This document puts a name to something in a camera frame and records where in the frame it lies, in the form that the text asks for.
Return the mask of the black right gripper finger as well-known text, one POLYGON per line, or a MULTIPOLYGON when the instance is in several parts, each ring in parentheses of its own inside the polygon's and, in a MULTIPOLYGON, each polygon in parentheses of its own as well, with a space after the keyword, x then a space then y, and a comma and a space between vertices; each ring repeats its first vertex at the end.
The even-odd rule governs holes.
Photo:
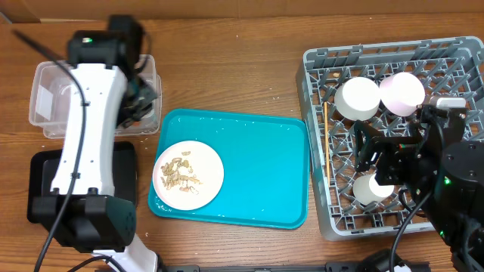
POLYGON ((354 124, 354 134, 357 142, 375 141, 384 137, 383 132, 360 120, 354 124))
POLYGON ((357 172, 366 172, 377 162, 380 156, 379 148, 373 141, 364 143, 357 141, 355 147, 355 170, 357 172))

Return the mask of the white cup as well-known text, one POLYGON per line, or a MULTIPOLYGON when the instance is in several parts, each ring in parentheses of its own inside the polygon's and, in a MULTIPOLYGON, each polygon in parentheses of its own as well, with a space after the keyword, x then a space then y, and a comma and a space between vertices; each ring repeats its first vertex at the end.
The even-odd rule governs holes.
POLYGON ((355 199, 362 205, 367 206, 372 202, 381 202, 394 191, 393 185, 379 185, 375 177, 375 174, 363 175, 357 178, 352 186, 355 199))

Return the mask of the white bowl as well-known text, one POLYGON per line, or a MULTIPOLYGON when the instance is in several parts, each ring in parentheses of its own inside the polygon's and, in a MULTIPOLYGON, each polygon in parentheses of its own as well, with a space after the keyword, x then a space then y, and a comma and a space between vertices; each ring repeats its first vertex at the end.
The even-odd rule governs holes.
POLYGON ((342 84, 334 95, 339 114, 349 120, 372 118, 380 105, 378 85, 365 77, 355 77, 342 84))

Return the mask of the wooden chopstick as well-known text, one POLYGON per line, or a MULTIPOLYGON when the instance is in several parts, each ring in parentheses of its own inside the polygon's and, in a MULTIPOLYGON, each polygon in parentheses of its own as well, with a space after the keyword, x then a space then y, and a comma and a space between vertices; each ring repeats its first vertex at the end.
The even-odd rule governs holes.
POLYGON ((329 123, 328 123, 328 103, 325 101, 323 103, 324 110, 324 150, 325 150, 325 168, 327 174, 328 186, 330 186, 330 150, 329 150, 329 123))

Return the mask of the pink bowl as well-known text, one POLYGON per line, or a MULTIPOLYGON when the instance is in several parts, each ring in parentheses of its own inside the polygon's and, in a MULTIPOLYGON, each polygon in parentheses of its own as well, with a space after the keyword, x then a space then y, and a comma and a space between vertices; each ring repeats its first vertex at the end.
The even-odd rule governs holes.
POLYGON ((380 83, 381 101, 385 108, 397 116, 410 116, 425 98, 419 78, 401 72, 385 78, 380 83))

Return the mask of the pink plate with food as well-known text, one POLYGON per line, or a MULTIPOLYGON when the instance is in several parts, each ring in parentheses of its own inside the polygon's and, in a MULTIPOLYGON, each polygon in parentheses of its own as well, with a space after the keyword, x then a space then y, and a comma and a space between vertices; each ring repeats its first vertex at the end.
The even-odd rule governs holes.
POLYGON ((190 211, 213 201, 224 177, 222 160, 212 147, 199 141, 181 141, 158 156, 152 184, 157 197, 168 207, 190 211))

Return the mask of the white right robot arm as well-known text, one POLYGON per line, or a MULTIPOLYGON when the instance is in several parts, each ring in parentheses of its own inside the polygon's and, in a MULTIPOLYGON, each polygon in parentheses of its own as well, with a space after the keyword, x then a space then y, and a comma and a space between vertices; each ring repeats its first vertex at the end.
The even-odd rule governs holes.
POLYGON ((407 137, 354 124, 355 169, 379 185, 403 185, 451 250, 458 271, 483 269, 483 144, 463 139, 465 108, 423 105, 407 137))

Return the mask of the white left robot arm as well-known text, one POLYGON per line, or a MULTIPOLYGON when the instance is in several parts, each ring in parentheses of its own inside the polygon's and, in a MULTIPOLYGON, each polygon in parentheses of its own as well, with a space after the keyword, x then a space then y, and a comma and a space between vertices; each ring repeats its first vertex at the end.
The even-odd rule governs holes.
POLYGON ((70 79, 67 130, 50 190, 32 202, 47 241, 105 261, 115 271, 157 271, 162 262, 136 233, 135 204, 116 195, 113 149, 117 128, 146 115, 157 98, 141 77, 147 37, 132 16, 110 17, 105 30, 79 30, 67 59, 36 41, 29 45, 70 79))

